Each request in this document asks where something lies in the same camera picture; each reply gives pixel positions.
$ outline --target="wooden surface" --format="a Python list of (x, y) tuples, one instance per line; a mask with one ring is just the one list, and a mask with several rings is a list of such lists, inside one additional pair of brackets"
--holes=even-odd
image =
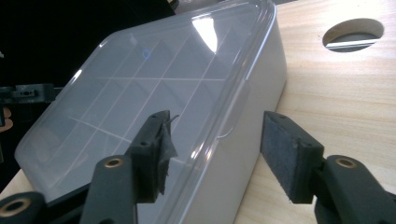
[[(336, 53), (322, 38), (335, 24), (371, 18), (385, 27), (368, 49)], [(288, 81), (277, 112), (296, 121), (323, 144), (325, 157), (363, 162), (396, 193), (396, 1), (299, 0), (278, 7)], [(30, 189), (19, 173), (0, 198)], [(289, 202), (259, 157), (236, 224), (316, 223), (313, 205)]]

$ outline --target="plastic storage box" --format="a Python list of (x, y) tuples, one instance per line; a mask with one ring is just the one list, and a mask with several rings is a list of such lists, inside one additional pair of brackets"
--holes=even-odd
[(123, 154), (152, 113), (170, 110), (178, 157), (139, 223), (232, 223), (260, 151), (262, 114), (286, 81), (270, 1), (213, 7), (105, 39), (20, 142), (16, 158), (52, 201)]

